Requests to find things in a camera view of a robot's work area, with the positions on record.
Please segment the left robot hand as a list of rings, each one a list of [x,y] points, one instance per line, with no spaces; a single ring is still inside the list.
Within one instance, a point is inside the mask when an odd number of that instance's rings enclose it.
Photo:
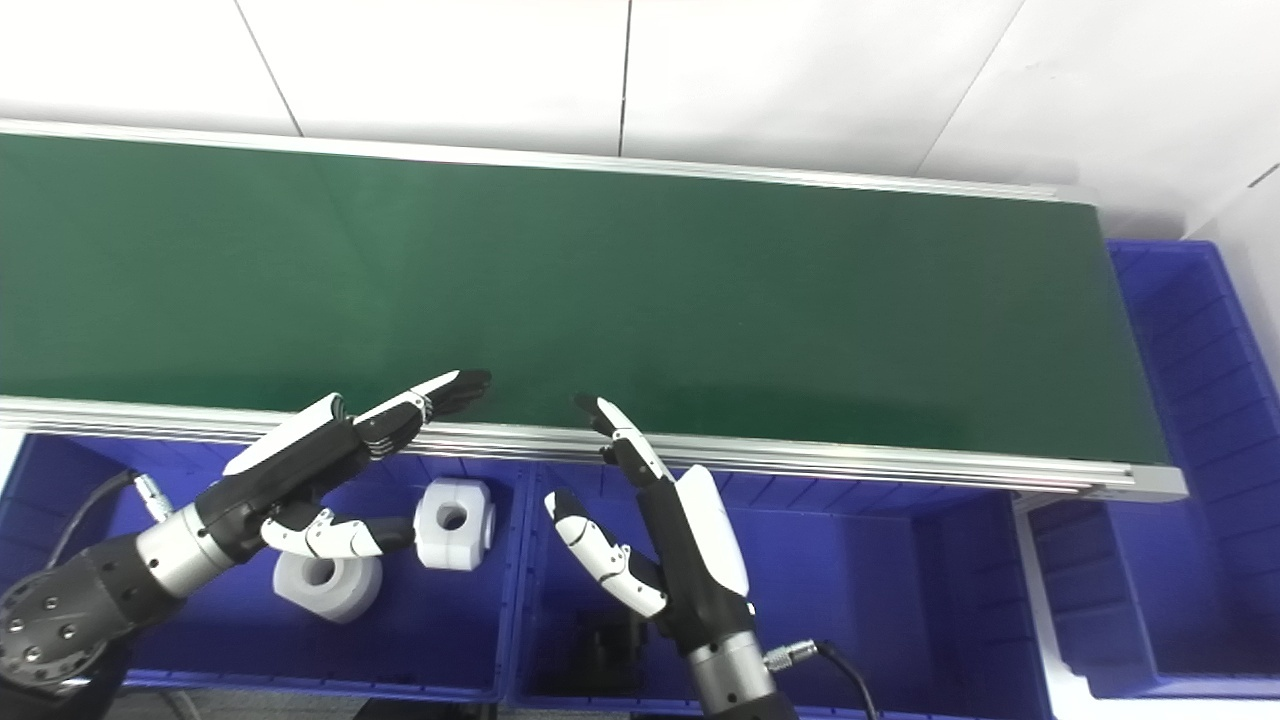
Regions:
[[[406,448],[431,420],[483,397],[492,373],[448,372],[360,415],[328,395],[232,459],[195,500],[195,536],[234,564],[266,546],[314,559],[376,557],[411,547],[410,518],[349,518],[320,503],[372,462]]]

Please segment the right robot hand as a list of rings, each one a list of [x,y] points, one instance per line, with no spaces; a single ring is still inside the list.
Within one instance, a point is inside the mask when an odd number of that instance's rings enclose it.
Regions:
[[[710,471],[675,474],[649,438],[613,402],[577,395],[575,405],[604,436],[600,456],[618,468],[635,500],[655,559],[617,539],[568,488],[544,498],[556,534],[588,575],[641,619],[654,623],[680,656],[724,650],[756,629],[742,552]]]

